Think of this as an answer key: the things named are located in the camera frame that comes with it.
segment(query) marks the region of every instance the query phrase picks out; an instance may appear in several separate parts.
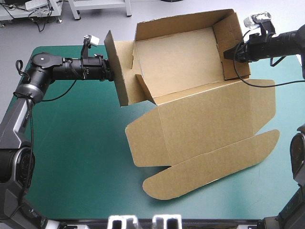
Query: cardboard box lid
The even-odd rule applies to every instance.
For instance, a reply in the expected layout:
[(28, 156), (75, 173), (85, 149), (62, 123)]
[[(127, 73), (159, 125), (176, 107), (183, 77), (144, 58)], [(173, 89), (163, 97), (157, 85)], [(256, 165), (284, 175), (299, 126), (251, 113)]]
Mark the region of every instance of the cardboard box lid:
[[(249, 80), (270, 85), (270, 80)], [(275, 115), (275, 89), (240, 80), (197, 88), (126, 127), (136, 166), (173, 166), (254, 136)]]
[[(162, 96), (235, 78), (222, 49), (235, 46), (241, 37), (232, 9), (138, 23), (133, 47), (122, 47), (109, 32), (105, 45), (120, 104), (146, 99), (156, 103)], [(242, 75), (250, 74), (247, 63), (238, 68)]]
[(147, 178), (144, 191), (156, 199), (172, 199), (262, 162), (274, 149), (279, 131), (272, 130), (201, 154)]

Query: white shelf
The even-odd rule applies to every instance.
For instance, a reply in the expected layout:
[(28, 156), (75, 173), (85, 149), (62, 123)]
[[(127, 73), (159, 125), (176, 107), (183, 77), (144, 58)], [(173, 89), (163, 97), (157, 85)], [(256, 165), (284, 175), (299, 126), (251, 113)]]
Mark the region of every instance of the white shelf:
[(80, 19), (80, 10), (95, 10), (105, 8), (126, 7), (127, 16), (132, 15), (130, 0), (69, 0), (69, 4), (75, 19)]
[(80, 10), (118, 8), (125, 7), (125, 0), (78, 0), (74, 5)]

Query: black cylinder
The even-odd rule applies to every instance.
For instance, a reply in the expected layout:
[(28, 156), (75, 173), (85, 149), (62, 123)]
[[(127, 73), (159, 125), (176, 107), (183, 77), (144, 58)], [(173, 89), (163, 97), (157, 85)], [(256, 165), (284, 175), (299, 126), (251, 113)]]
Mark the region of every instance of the black cylinder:
[(45, 94), (52, 80), (52, 69), (31, 66), (27, 73), (30, 75), (30, 82), (26, 84), (39, 88)]
[(102, 60), (96, 57), (64, 58), (62, 66), (53, 68), (53, 80), (102, 80), (104, 77)]
[(295, 41), (296, 31), (281, 33), (267, 38), (267, 42), (247, 45), (251, 61), (300, 54), (301, 50)]
[(10, 179), (12, 172), (12, 162), (15, 153), (15, 150), (0, 150), (0, 183), (5, 183)]
[(53, 80), (83, 80), (80, 59), (65, 59), (62, 66), (53, 68)]

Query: green mat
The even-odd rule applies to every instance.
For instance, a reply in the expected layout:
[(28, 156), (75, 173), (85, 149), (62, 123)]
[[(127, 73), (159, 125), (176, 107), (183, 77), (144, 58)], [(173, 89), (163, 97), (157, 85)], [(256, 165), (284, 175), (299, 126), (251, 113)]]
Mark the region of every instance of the green mat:
[[(81, 46), (36, 48), (63, 57), (80, 55)], [(104, 46), (92, 48), (106, 54)], [(295, 56), (275, 68), (269, 61), (251, 64), (252, 78), (277, 83), (301, 79)], [(45, 96), (63, 93), (70, 82), (57, 81)], [(27, 199), (49, 218), (108, 218), (111, 214), (182, 214), (184, 218), (257, 219), (277, 215), (297, 190), (292, 179), (289, 145), (305, 122), (305, 85), (276, 90), (276, 116), (261, 130), (279, 129), (273, 153), (261, 164), (215, 181), (180, 198), (161, 201), (142, 182), (162, 167), (133, 164), (125, 127), (154, 107), (142, 102), (120, 108), (114, 84), (78, 81), (62, 99), (35, 106), (36, 167)]]

